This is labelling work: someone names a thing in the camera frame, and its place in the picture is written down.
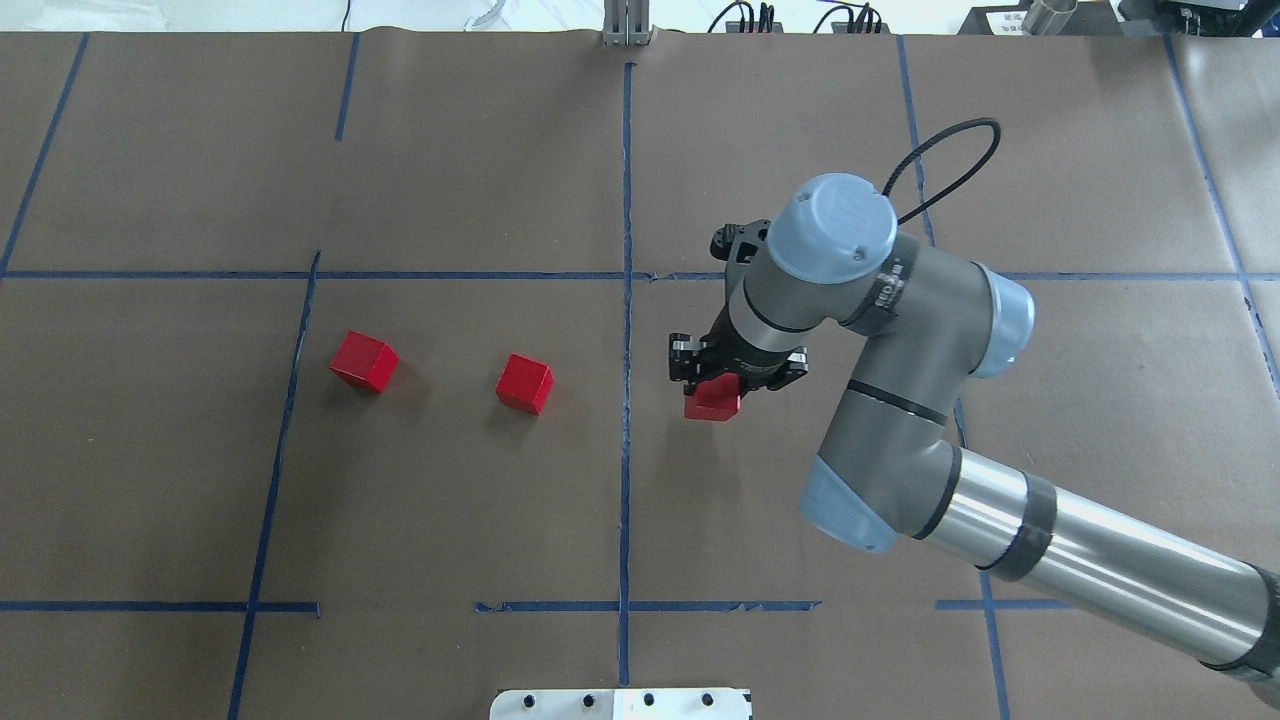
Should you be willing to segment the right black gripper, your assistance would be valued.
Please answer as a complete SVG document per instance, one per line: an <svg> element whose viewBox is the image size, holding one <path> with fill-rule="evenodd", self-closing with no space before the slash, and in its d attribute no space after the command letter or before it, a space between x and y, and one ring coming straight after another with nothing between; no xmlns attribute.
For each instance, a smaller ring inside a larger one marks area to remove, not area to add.
<svg viewBox="0 0 1280 720"><path fill-rule="evenodd" d="M722 375L736 375L740 393L762 388L777 391L804 378L808 372L805 347L760 350L733 328L728 310L719 311L700 341L684 333L668 336L669 379L690 386L690 392Z"/></svg>

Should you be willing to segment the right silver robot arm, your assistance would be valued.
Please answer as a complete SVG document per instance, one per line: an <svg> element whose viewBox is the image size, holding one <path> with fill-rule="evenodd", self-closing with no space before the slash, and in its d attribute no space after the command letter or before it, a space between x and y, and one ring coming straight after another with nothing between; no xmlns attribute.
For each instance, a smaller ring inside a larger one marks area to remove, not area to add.
<svg viewBox="0 0 1280 720"><path fill-rule="evenodd" d="M722 309L669 338L686 396L782 389L818 331L861 338L801 497L817 528L929 544L1277 702L1277 391L1216 319L1224 284L1019 282L850 174L709 251Z"/></svg>

